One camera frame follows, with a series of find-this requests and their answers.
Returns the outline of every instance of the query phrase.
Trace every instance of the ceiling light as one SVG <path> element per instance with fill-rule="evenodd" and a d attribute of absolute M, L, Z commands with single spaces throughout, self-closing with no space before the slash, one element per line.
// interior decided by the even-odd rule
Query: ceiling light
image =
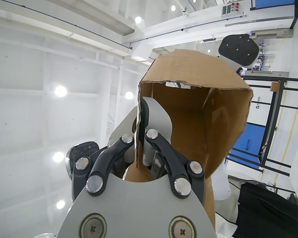
<path fill-rule="evenodd" d="M 55 94 L 59 97 L 63 97 L 67 94 L 67 90 L 64 86 L 57 86 L 55 89 Z"/>
<path fill-rule="evenodd" d="M 60 200 L 56 204 L 57 209 L 62 209 L 65 206 L 65 202 L 63 200 Z"/>
<path fill-rule="evenodd" d="M 127 100 L 132 100 L 133 99 L 133 93 L 132 92 L 127 92 L 125 95 Z"/>
<path fill-rule="evenodd" d="M 141 17 L 137 16 L 135 19 L 136 24 L 139 24 L 141 22 L 141 20 L 142 20 Z"/>
<path fill-rule="evenodd" d="M 55 162 L 61 162 L 62 160 L 64 159 L 64 154 L 63 153 L 56 153 L 54 156 L 53 156 L 53 160 Z"/>

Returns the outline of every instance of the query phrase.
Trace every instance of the screw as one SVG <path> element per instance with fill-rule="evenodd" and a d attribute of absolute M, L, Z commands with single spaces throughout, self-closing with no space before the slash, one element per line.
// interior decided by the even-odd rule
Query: screw
<path fill-rule="evenodd" d="M 98 175 L 91 176 L 86 183 L 86 189 L 89 193 L 95 194 L 103 187 L 103 179 Z"/>
<path fill-rule="evenodd" d="M 178 178 L 174 181 L 174 188 L 178 194 L 187 196 L 191 193 L 191 184 L 185 178 Z"/>
<path fill-rule="evenodd" d="M 190 169 L 195 174 L 200 174 L 203 171 L 202 166 L 200 165 L 200 163 L 198 163 L 196 161 L 190 162 Z"/>
<path fill-rule="evenodd" d="M 86 157 L 79 158 L 75 164 L 77 170 L 84 170 L 89 164 L 89 160 Z"/>
<path fill-rule="evenodd" d="M 121 137 L 121 139 L 125 144 L 129 144 L 133 141 L 133 135 L 132 134 L 124 134 Z"/>
<path fill-rule="evenodd" d="M 158 137 L 158 132 L 155 129 L 149 129 L 146 134 L 150 139 L 156 139 Z"/>
<path fill-rule="evenodd" d="M 169 225 L 170 238 L 196 237 L 193 223 L 184 216 L 175 217 Z"/>

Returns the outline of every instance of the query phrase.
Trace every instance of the black metal frame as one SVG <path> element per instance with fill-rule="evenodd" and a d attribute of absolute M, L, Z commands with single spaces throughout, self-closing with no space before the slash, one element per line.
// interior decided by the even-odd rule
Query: black metal frame
<path fill-rule="evenodd" d="M 234 157 L 234 158 L 239 159 L 241 161 L 249 162 L 251 164 L 257 165 L 261 168 L 264 168 L 264 169 L 267 169 L 267 170 L 270 170 L 270 171 L 273 171 L 273 172 L 276 172 L 276 173 L 279 173 L 279 174 L 282 174 L 282 175 L 289 176 L 289 173 L 287 173 L 285 171 L 278 170 L 278 169 L 272 168 L 270 166 L 267 166 L 266 162 L 272 162 L 272 163 L 281 165 L 281 166 L 286 167 L 286 168 L 291 168 L 291 165 L 289 165 L 289 164 L 285 164 L 285 163 L 278 162 L 278 161 L 275 161 L 275 160 L 272 160 L 272 159 L 268 159 L 268 154 L 269 154 L 269 151 L 270 151 L 270 148 L 271 148 L 274 133 L 276 131 L 276 124 L 277 124 L 277 119 L 278 119 L 280 108 L 289 108 L 289 109 L 298 110 L 298 107 L 287 106 L 287 105 L 282 105 L 281 104 L 282 97 L 283 97 L 283 92 L 285 90 L 298 91 L 298 88 L 288 88 L 288 87 L 285 87 L 285 84 L 288 81 L 298 82 L 298 78 L 271 77 L 271 76 L 243 76 L 243 75 L 241 76 L 241 78 L 243 80 L 280 82 L 280 86 L 279 86 L 279 91 L 278 92 L 273 92 L 272 99 L 271 99 L 270 103 L 251 101 L 252 103 L 256 103 L 256 104 L 259 103 L 259 104 L 270 105 L 268 118 L 267 118 L 265 131 L 264 131 L 264 136 L 263 136 L 263 140 L 262 140 L 262 143 L 261 143 L 260 150 L 258 151 L 258 155 L 250 154 L 248 152 L 233 148 L 233 150 L 236 150 L 238 152 L 246 153 L 248 155 L 258 157 L 259 162 L 254 162 L 254 161 L 248 160 L 248 159 L 243 158 L 243 157 L 239 157 L 239 156 L 237 156 L 235 154 L 231 154 L 231 153 L 227 155 L 225 160 L 229 160 L 229 161 L 241 164 L 243 166 L 249 167 L 251 169 L 254 169 L 256 171 L 263 172 L 262 169 L 256 169 L 256 168 L 253 168 L 249 165 L 243 164 L 242 162 L 235 161 L 235 160 L 230 158 L 230 156 L 231 156 L 231 157 Z M 249 85 L 249 86 L 250 87 L 257 87 L 257 88 L 267 88 L 267 89 L 270 88 L 270 86 L 266 86 L 266 85 Z M 278 187 L 274 187 L 274 188 L 294 193 L 294 191 L 290 191 L 290 190 L 286 190 L 286 189 L 282 189 L 282 188 L 278 188 Z"/>

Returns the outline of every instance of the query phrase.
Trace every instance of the yellow floor line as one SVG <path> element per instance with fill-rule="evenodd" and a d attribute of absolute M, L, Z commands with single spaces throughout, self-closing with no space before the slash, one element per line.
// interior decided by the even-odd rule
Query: yellow floor line
<path fill-rule="evenodd" d="M 293 132 L 293 130 L 294 130 L 295 123 L 296 123 L 296 119 L 297 119 L 297 114 L 298 114 L 298 110 L 296 110 L 296 113 L 295 113 L 295 118 L 294 118 L 294 121 L 293 121 L 293 123 L 292 123 L 292 127 L 291 127 L 291 131 L 290 131 L 290 135 L 289 135 L 289 138 L 288 138 L 288 142 L 287 142 L 287 145 L 286 145 L 286 149 L 285 149 L 285 152 L 284 152 L 284 155 L 283 155 L 282 162 L 284 162 L 285 157 L 286 157 L 286 154 L 287 154 L 287 151 L 288 151 L 288 147 L 289 147 L 289 143 L 290 143 L 290 140 L 291 140 L 292 132 Z M 278 178 L 278 175 L 279 175 L 279 174 L 276 175 L 274 183 L 276 183 L 277 178 Z"/>

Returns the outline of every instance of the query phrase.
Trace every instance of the cardboard box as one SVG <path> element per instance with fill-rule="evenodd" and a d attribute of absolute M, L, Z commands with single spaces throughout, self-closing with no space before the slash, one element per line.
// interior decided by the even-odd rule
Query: cardboard box
<path fill-rule="evenodd" d="M 168 87 L 166 82 L 191 87 Z M 223 60 L 198 51 L 176 50 L 159 56 L 151 65 L 139 84 L 139 103 L 143 96 L 153 97 L 170 116 L 174 149 L 203 166 L 207 186 L 204 208 L 215 226 L 210 176 L 245 129 L 251 88 Z M 138 138 L 136 159 L 125 180 L 151 181 L 142 164 Z"/>

